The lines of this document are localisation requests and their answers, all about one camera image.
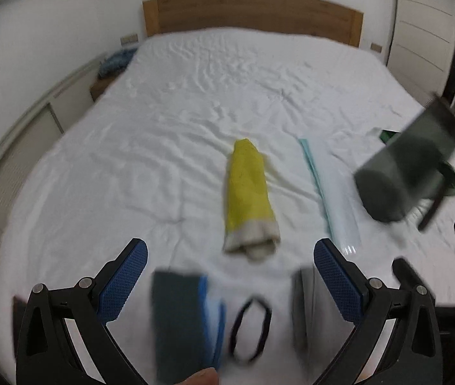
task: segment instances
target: blue gripper pad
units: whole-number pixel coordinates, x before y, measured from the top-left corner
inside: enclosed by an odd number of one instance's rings
[[[359,269],[357,269],[359,274],[355,274],[357,279],[348,274],[347,266],[350,262],[345,260],[329,239],[322,239],[316,243],[313,258],[344,320],[358,325],[363,318],[365,301],[368,300],[368,290],[364,286],[366,279],[363,274]]]
[[[146,264],[147,245],[140,240],[99,295],[97,314],[103,324],[119,316]]]

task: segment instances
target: wooden nightstand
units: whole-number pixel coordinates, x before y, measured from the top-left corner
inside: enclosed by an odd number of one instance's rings
[[[117,79],[116,76],[109,76],[108,78],[98,78],[96,82],[90,87],[90,95],[94,102],[106,91],[113,81]]]

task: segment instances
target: gray object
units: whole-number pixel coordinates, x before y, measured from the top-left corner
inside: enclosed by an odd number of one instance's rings
[[[399,221],[433,190],[445,190],[437,170],[454,149],[455,117],[447,103],[435,97],[401,134],[354,174],[368,214],[384,223]],[[438,206],[435,201],[428,212],[430,218]]]
[[[313,265],[293,275],[292,288],[294,348],[303,361],[308,380],[316,381],[339,352],[354,324],[343,319]]]

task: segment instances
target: blue cloth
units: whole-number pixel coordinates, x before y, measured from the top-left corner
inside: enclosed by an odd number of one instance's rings
[[[121,49],[106,59],[99,68],[99,77],[106,78],[123,72],[132,61],[137,48]]]

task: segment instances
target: finger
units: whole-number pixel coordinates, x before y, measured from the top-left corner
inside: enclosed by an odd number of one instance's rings
[[[218,385],[218,383],[217,371],[213,368],[208,368],[193,374],[180,385]]]

